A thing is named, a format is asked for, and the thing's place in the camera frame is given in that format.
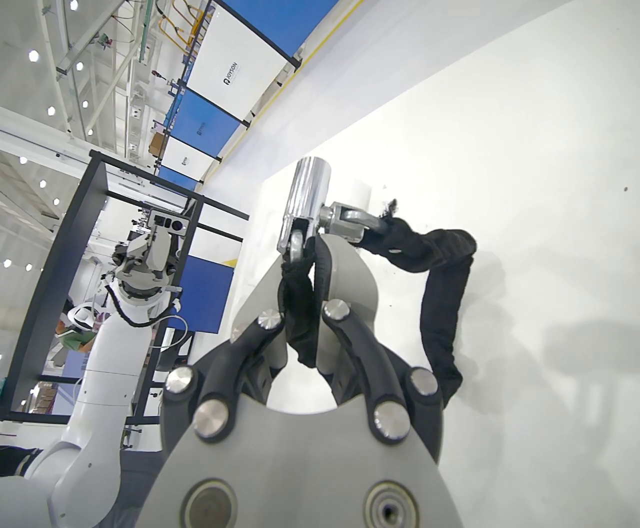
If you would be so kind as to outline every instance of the black cable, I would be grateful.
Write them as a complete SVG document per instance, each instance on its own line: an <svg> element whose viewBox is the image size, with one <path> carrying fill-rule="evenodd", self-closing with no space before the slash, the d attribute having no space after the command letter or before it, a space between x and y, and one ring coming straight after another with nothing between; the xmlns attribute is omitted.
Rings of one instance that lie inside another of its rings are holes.
<svg viewBox="0 0 640 528"><path fill-rule="evenodd" d="M131 31L127 26L125 26L122 22L120 22L120 21L118 20L118 17L116 17L115 15L111 15L111 18L112 18L113 20L115 20L116 22L118 22L118 23L119 23L119 25L121 25L123 28L125 28L128 32L130 32L130 33L131 33L131 35L133 35L133 31Z"/></svg>
<svg viewBox="0 0 640 528"><path fill-rule="evenodd" d="M151 326L152 324L156 324L160 319L162 319L163 317L166 317L168 315L170 315L170 312L173 308L173 302L169 303L169 306L167 306L167 308L157 317L153 317L152 319L149 319L146 323L134 323L133 321L131 321L131 319L129 319L127 317L127 314L125 314L122 311L122 307L120 306L120 302L118 301L118 298L116 297L116 294L113 292L113 290L111 289L111 286L109 286L108 284L104 286L105 290L107 290L107 293L109 294L109 297L111 297L111 300L113 301L114 306L116 307L116 311L118 312L118 315L120 317L122 317L122 319L124 319L127 324L129 326L133 326L133 328L146 328L147 326Z"/></svg>

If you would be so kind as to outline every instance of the ceiling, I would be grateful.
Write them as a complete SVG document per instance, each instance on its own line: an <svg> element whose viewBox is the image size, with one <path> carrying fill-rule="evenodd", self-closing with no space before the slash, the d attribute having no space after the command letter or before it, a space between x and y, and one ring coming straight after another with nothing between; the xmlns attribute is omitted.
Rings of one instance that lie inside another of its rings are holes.
<svg viewBox="0 0 640 528"><path fill-rule="evenodd" d="M167 1L157 0L162 7ZM166 94L166 81L152 77L151 70L158 69L166 76L167 71L173 70L163 63L158 65L164 39L160 40L153 29L148 34L145 60L138 61L138 36L147 0L124 0L112 17L103 11L114 0L77 0L76 10L71 9L70 2L0 3L0 106L134 163L152 165L147 152L150 124L153 119L162 120L171 98ZM106 22L97 38L79 55L67 75L57 74L56 65L68 47L101 18ZM103 34L110 44L98 43ZM29 59L32 50L38 52L36 61ZM118 72L130 50L134 59ZM178 51L172 61L177 61L181 70L180 60ZM78 61L83 64L81 70L76 68ZM121 75L114 82L117 72ZM102 100L104 104L97 111ZM47 114L51 106L56 110L53 116ZM20 160L0 152L0 361L3 354L8 359L15 345L12 340L17 337L40 268L78 182L37 165L28 156ZM105 249L109 244L113 245L101 241L97 232L86 257L110 253L109 248ZM7 259L11 265L5 268L3 262Z"/></svg>

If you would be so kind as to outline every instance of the robotic arm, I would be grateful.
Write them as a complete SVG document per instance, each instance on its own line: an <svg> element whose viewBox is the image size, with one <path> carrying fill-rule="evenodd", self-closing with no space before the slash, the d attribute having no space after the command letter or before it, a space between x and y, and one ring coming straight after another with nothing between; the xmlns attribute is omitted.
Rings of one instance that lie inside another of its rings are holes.
<svg viewBox="0 0 640 528"><path fill-rule="evenodd" d="M461 527L436 467L440 388L376 340L378 291L349 243L385 227L342 204L324 207L329 173L321 159L299 162L282 257L236 315L230 340L167 377L168 459L138 528ZM316 367L338 407L289 415L266 407L295 316L280 285L283 264L310 257Z"/></svg>
<svg viewBox="0 0 640 528"><path fill-rule="evenodd" d="M131 399L152 338L152 325L163 316L178 287L175 272L179 237L187 221L152 211L150 232L119 245L117 268L104 281L116 313L100 327L89 356L78 398L60 439L29 466L25 477L0 483L3 522L36 528L90 528L114 504L120 487L120 439ZM17 507L25 504L28 509ZM14 523L7 516L14 516Z"/></svg>

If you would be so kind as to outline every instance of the steel beam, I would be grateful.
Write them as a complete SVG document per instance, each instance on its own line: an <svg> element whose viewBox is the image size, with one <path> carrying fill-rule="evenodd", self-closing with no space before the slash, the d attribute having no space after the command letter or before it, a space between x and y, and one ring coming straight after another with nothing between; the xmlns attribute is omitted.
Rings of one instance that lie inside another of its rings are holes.
<svg viewBox="0 0 640 528"><path fill-rule="evenodd" d="M106 6L102 13L98 15L93 24L83 33L78 41L69 49L65 57L60 61L56 70L61 74L66 74L70 68L76 63L80 54L91 43L95 35L100 31L111 16L124 4L124 0L111 0L106 3Z"/></svg>

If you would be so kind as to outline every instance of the white cable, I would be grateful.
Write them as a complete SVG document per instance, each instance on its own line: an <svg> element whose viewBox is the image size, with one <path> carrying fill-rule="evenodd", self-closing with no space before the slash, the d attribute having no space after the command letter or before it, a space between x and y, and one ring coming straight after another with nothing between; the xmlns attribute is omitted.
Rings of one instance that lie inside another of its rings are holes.
<svg viewBox="0 0 640 528"><path fill-rule="evenodd" d="M171 317L175 317L176 319L180 319L184 323L184 335L178 341L176 341L175 343L171 343L170 345L167 345L164 350L170 349L172 346L177 346L179 344L183 344L184 341L186 341L186 339L189 337L187 335L187 332L189 331L189 325L187 324L187 321L184 319L184 317L181 317L181 316L179 316L177 314L169 314L168 316L160 317L160 319L158 319L156 322L159 323L163 319L170 319ZM163 347L163 345L152 346L150 348L162 348L162 347Z"/></svg>
<svg viewBox="0 0 640 528"><path fill-rule="evenodd" d="M78 401L78 396L80 396L80 394L79 394L79 393L78 393L78 396L76 396L76 387L78 386L78 383L80 383L82 380L83 380L82 378L80 378L79 380L77 380L77 381L74 383L74 388L73 388L73 390L71 391L71 394L72 394L72 395L73 395L73 397L74 397L74 403L75 403L76 401Z"/></svg>

